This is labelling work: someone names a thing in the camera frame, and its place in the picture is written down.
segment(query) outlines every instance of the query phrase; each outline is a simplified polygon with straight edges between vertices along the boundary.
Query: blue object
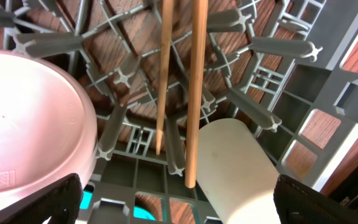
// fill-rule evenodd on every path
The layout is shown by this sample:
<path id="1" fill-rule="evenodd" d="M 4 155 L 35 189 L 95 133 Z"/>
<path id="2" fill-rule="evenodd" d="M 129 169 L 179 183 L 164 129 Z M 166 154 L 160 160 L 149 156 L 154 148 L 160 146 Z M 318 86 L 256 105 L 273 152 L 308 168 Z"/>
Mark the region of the blue object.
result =
<path id="1" fill-rule="evenodd" d="M 84 190 L 84 194 L 82 197 L 80 209 L 88 209 L 92 198 L 92 192 Z"/>
<path id="2" fill-rule="evenodd" d="M 134 217 L 135 217 L 135 218 L 142 218 L 142 219 L 146 219 L 146 220 L 153 220 L 153 221 L 155 221 L 154 216 L 153 216 L 149 211 L 147 211 L 147 210 L 144 209 L 144 208 L 140 208 L 140 207 L 138 207 L 138 206 L 135 206 L 135 209 L 134 209 Z"/>

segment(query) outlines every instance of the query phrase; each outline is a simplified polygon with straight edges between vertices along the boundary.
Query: pink plastic bowl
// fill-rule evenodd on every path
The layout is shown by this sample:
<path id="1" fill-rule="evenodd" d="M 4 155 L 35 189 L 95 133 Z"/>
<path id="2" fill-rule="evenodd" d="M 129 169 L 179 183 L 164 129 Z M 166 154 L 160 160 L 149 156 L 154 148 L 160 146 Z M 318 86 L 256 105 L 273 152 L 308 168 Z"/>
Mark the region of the pink plastic bowl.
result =
<path id="1" fill-rule="evenodd" d="M 96 133 L 92 102 L 74 78 L 0 50 L 0 210 L 70 173 L 84 187 Z"/>

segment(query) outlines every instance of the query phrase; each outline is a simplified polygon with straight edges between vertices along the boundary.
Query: white container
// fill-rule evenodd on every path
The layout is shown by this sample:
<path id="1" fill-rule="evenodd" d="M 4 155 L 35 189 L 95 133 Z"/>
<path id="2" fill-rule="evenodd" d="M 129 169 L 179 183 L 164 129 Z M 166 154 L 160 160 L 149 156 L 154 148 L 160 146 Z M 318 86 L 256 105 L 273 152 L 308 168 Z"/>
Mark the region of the white container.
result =
<path id="1" fill-rule="evenodd" d="M 92 102 L 74 78 L 0 50 L 0 210 L 70 173 L 84 187 L 96 133 Z"/>
<path id="2" fill-rule="evenodd" d="M 220 119 L 200 129 L 197 182 L 223 223 L 280 223 L 278 172 L 247 126 Z"/>

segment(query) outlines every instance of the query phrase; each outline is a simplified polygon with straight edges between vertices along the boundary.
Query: gray plastic dish rack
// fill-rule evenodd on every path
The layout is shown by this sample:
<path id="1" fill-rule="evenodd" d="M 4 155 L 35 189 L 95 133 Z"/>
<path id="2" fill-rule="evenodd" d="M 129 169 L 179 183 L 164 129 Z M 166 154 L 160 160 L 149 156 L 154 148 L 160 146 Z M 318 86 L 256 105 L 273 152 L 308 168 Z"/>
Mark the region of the gray plastic dish rack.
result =
<path id="1" fill-rule="evenodd" d="M 156 2 L 144 1 L 133 9 L 113 15 L 105 1 L 99 0 L 106 20 L 83 32 L 85 20 L 90 16 L 87 14 L 89 1 L 80 2 L 75 30 L 70 28 L 55 0 L 23 0 L 23 6 L 14 12 L 12 0 L 6 1 L 6 7 L 0 5 L 4 49 L 8 48 L 11 36 L 16 43 L 14 51 L 18 53 L 31 57 L 68 54 L 70 74 L 74 73 L 79 56 L 82 56 L 86 62 L 87 76 L 91 80 L 91 84 L 85 88 L 95 86 L 116 105 L 112 113 L 96 109 L 97 117 L 107 120 L 107 123 L 98 143 L 98 161 L 89 182 L 94 188 L 93 197 L 89 208 L 80 211 L 78 221 L 150 223 L 133 216 L 135 194 L 144 194 L 161 199 L 162 223 L 172 222 L 170 199 L 189 203 L 196 223 L 219 223 L 218 216 L 200 187 L 197 185 L 188 189 L 184 185 L 185 155 L 182 141 L 186 139 L 186 134 L 178 130 L 177 122 L 186 119 L 186 111 L 165 118 L 166 153 L 159 156 L 149 151 L 156 124 L 126 113 L 136 105 L 156 104 L 158 93 L 149 85 L 140 61 L 160 49 L 136 57 L 117 23 L 146 9 L 151 9 L 161 22 Z M 214 96 L 203 87 L 201 119 L 209 123 L 208 117 L 216 111 L 219 103 L 229 99 L 231 104 L 226 117 L 235 117 L 240 109 L 252 119 L 250 130 L 277 170 L 319 191 L 358 138 L 358 73 L 342 69 L 358 40 L 358 1 L 296 0 L 292 1 L 290 11 L 286 12 L 290 1 L 278 0 L 262 36 L 257 37 L 252 25 L 257 17 L 256 4 L 259 1 L 267 0 L 241 0 L 240 5 L 233 9 L 208 16 L 208 38 L 217 60 L 205 65 L 205 72 L 221 70 L 228 91 Z M 58 17 L 67 32 L 58 34 L 54 30 L 19 19 L 21 15 L 38 7 Z M 21 34 L 16 24 L 40 33 Z M 295 32 L 295 39 L 273 38 L 278 27 Z M 119 37 L 127 54 L 117 68 L 100 74 L 82 43 L 108 28 Z M 215 32 L 246 33 L 251 44 L 225 54 L 214 39 Z M 173 59 L 180 68 L 181 77 L 169 85 L 168 90 L 177 85 L 188 90 L 189 73 L 180 60 L 175 44 L 190 35 L 191 31 L 171 42 Z M 232 85 L 230 65 L 246 51 L 253 53 L 249 66 L 241 81 Z M 261 66 L 261 61 L 269 54 L 283 57 L 276 71 Z M 136 74 L 140 75 L 148 94 L 129 105 L 118 105 L 114 93 L 110 92 L 103 81 L 113 74 L 118 74 L 115 84 L 123 83 L 128 88 Z M 246 95 L 250 86 L 265 92 L 260 104 Z M 322 149 L 301 135 L 316 110 L 340 120 L 337 130 Z M 132 127 L 127 144 L 117 141 L 122 125 Z M 286 166 L 286 158 L 296 142 L 316 156 L 316 161 L 303 178 Z"/>

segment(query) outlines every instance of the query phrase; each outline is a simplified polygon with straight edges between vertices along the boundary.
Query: wooden stick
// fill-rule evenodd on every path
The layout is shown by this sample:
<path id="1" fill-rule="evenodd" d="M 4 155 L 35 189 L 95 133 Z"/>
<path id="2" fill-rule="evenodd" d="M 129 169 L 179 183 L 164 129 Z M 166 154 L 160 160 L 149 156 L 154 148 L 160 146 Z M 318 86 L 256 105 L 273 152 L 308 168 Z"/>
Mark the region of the wooden stick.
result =
<path id="1" fill-rule="evenodd" d="M 172 36 L 173 0 L 162 2 L 162 30 L 161 30 L 161 55 L 160 55 L 160 80 L 158 83 L 158 108 L 157 108 L 157 148 L 155 153 L 160 154 L 162 129 L 164 127 L 165 102 L 167 100 L 168 67 Z"/>
<path id="2" fill-rule="evenodd" d="M 204 55 L 208 0 L 194 0 L 193 35 L 191 37 L 191 62 L 189 106 L 186 135 L 186 178 L 188 188 L 196 185 L 198 130 L 200 128 L 201 90 L 203 88 Z"/>

